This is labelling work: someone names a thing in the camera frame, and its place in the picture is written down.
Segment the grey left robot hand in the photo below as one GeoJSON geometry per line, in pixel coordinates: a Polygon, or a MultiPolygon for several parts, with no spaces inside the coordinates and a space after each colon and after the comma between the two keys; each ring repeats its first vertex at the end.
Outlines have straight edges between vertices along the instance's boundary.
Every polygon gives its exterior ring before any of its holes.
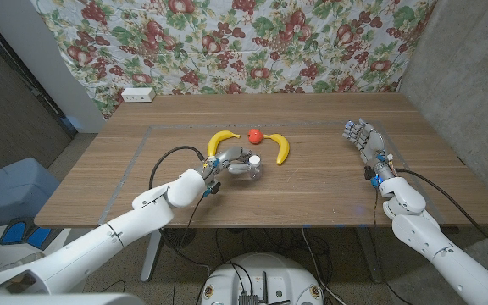
{"type": "Polygon", "coordinates": [[[249,170],[249,158],[252,156],[252,151],[244,147],[230,147],[223,152],[215,155],[219,160],[215,174],[219,174],[225,170],[233,175],[244,174],[249,170]]]}

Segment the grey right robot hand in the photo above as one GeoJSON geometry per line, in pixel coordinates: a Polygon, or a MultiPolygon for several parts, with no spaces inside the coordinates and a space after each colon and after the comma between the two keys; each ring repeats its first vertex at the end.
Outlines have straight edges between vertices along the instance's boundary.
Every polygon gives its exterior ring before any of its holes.
{"type": "Polygon", "coordinates": [[[342,135],[360,152],[361,159],[368,166],[376,165],[378,155],[385,157],[385,143],[382,135],[368,122],[347,121],[342,135]]]}

